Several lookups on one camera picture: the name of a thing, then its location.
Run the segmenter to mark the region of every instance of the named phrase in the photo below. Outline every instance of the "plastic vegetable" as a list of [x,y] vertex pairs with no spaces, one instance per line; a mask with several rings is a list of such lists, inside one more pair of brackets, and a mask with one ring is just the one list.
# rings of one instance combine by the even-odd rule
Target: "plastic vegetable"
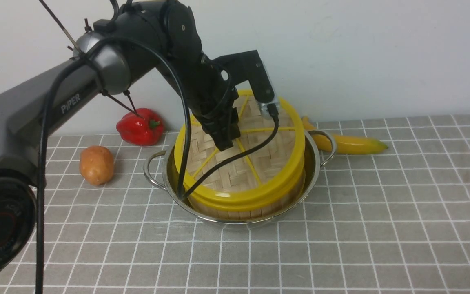
[[161,118],[148,108],[138,108],[138,115],[129,112],[117,123],[116,129],[121,138],[139,146],[155,145],[164,132]]
[[[309,122],[308,117],[302,118],[302,124],[306,130],[314,130],[316,127]],[[331,143],[328,138],[323,135],[311,135],[319,150],[331,151]],[[337,153],[341,154],[375,154],[381,153],[388,146],[375,139],[364,138],[355,136],[342,136],[339,134],[332,134],[337,142]]]
[[81,152],[79,171],[93,186],[102,185],[113,177],[113,155],[106,147],[90,146]]

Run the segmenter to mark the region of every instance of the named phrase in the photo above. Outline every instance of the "pepper stem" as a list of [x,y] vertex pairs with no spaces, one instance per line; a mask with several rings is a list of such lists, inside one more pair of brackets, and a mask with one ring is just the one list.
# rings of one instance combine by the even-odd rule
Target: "pepper stem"
[[155,121],[153,119],[150,119],[150,128],[151,129],[154,129],[157,125],[160,125],[161,122],[160,121]]

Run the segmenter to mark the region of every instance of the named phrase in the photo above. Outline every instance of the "red bell pepper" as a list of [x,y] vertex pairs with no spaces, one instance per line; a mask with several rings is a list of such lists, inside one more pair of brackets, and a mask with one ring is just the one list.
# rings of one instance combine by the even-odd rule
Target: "red bell pepper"
[[155,145],[164,132],[161,118],[148,108],[138,108],[138,115],[129,112],[117,123],[115,128],[121,138],[139,146]]

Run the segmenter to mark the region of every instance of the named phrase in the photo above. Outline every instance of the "robotic arm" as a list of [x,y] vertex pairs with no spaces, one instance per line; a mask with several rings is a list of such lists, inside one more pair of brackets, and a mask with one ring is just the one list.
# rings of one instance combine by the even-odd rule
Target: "robotic arm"
[[[278,106],[258,52],[249,51],[211,60],[202,51],[190,7],[177,0],[151,0],[116,9],[111,20],[99,20],[77,40],[77,50],[88,52],[106,37],[126,37],[156,50],[177,70],[190,111],[223,151],[240,136],[233,102],[235,86],[249,81],[261,112]],[[38,146],[43,104],[50,86],[73,58],[0,94],[0,270],[28,241],[34,227],[36,202],[30,186],[37,185]],[[110,43],[60,85],[54,99],[49,134],[99,93],[116,95],[152,69],[157,69],[177,91],[169,70],[158,58],[127,43]],[[222,71],[229,79],[222,77]]]

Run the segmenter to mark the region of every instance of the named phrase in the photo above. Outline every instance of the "white wall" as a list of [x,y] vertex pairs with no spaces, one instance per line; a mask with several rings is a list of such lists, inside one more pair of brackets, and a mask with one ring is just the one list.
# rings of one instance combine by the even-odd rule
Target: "white wall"
[[[313,120],[470,112],[470,0],[183,1],[204,52],[258,49],[278,93]],[[85,17],[112,14],[107,0],[47,2],[74,37]],[[65,61],[68,44],[38,1],[0,1],[0,93]],[[181,125],[156,71],[132,93]],[[99,96],[59,132],[115,132],[124,113]]]

